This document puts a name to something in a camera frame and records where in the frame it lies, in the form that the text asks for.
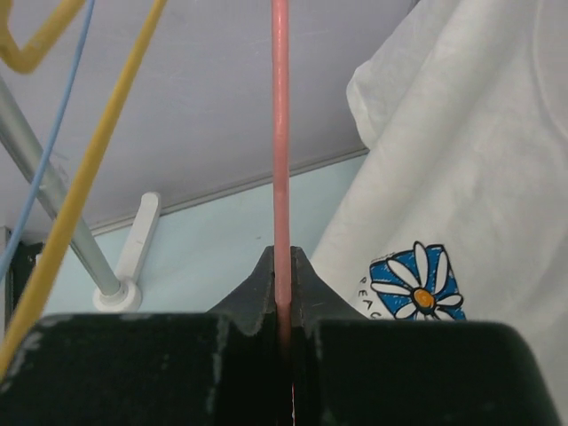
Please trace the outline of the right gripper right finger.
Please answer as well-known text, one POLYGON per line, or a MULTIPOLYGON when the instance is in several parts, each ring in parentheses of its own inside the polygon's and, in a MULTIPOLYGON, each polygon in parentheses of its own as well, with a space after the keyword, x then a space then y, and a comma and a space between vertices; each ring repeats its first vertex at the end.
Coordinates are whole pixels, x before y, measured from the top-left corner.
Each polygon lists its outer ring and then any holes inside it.
POLYGON ((369 266, 355 308, 292 250, 298 425, 557 425, 535 357, 512 327, 469 321, 446 250, 369 266))

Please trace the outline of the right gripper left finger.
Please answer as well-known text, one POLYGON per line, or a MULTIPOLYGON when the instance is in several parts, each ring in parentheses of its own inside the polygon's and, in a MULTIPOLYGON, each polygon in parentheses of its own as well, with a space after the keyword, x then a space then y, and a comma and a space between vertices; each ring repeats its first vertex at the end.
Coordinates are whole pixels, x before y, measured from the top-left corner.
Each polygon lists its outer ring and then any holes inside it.
POLYGON ((273 425, 273 251, 204 313, 54 314, 1 381, 4 425, 273 425))

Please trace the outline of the pink wire hanger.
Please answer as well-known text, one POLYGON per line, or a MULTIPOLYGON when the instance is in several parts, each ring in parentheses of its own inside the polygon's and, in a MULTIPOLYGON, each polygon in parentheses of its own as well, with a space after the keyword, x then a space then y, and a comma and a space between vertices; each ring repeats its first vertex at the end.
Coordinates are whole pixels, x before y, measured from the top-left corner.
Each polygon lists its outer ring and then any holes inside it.
POLYGON ((292 266, 289 219, 289 16, 288 1, 272 2, 272 165, 274 288, 283 388, 291 372, 292 266))

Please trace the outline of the white daisy t shirt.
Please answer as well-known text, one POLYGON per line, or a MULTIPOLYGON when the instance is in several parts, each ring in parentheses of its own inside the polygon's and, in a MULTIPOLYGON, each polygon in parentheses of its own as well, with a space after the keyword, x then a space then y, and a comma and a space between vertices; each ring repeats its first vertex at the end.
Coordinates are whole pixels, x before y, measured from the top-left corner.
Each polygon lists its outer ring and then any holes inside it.
POLYGON ((567 4, 421 1, 347 87, 368 155, 313 256, 398 318, 567 318, 567 4))

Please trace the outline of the white rack foot front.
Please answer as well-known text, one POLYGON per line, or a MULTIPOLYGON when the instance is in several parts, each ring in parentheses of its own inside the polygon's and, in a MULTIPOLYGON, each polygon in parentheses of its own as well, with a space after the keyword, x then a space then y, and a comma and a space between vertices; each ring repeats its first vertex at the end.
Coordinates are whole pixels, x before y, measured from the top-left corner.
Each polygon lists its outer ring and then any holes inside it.
POLYGON ((142 302, 142 290, 138 278, 142 272, 154 232, 162 211, 161 196, 155 192, 144 193, 137 215, 123 245, 114 275, 119 281, 118 291, 104 296, 96 289, 93 294, 94 307, 100 312, 135 312, 142 302))

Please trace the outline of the silver clothes rail rack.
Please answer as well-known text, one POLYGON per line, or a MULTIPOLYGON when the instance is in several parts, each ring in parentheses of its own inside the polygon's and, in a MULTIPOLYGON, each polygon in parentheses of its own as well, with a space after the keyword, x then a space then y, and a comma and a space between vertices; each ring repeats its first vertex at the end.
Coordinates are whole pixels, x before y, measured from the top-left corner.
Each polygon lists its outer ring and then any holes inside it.
MULTIPOLYGON (((43 149, 5 81, 1 82, 1 143, 24 178, 31 182, 43 149)), ((57 217, 66 195, 59 174, 48 164, 37 198, 50 218, 57 217)), ((83 220, 78 221, 70 246, 102 294, 111 296, 119 291, 119 280, 83 220)))

